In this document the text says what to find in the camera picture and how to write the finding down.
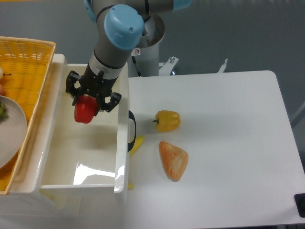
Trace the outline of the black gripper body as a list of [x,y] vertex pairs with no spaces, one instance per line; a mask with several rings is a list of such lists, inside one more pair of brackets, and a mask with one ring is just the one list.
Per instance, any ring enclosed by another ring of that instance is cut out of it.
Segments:
[[119,101],[119,96],[112,92],[117,77],[108,79],[106,76],[106,70],[101,69],[98,73],[94,73],[88,64],[80,79],[80,96],[88,95],[95,99],[99,97],[101,100],[110,97],[111,100]]

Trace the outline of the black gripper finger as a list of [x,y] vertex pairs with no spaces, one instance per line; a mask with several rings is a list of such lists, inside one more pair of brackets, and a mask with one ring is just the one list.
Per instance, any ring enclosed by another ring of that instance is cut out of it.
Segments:
[[84,95],[82,88],[82,76],[75,71],[70,71],[66,78],[65,92],[73,99],[72,105],[76,105],[80,96]]
[[102,97],[99,94],[96,94],[95,99],[97,102],[97,108],[95,111],[95,116],[97,116],[99,112],[104,112],[104,111],[108,113],[111,112],[120,103],[122,95],[119,93],[111,92],[109,97],[110,97],[109,102],[106,102],[104,97]]

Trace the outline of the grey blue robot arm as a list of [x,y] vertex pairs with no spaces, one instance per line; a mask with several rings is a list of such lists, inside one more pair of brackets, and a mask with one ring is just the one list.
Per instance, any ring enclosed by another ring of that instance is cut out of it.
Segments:
[[70,71],[66,79],[66,93],[72,105],[83,95],[95,99],[99,111],[110,112],[121,100],[112,92],[132,50],[139,44],[144,22],[150,16],[167,11],[185,9],[190,0],[86,0],[89,17],[96,21],[99,38],[82,76]]

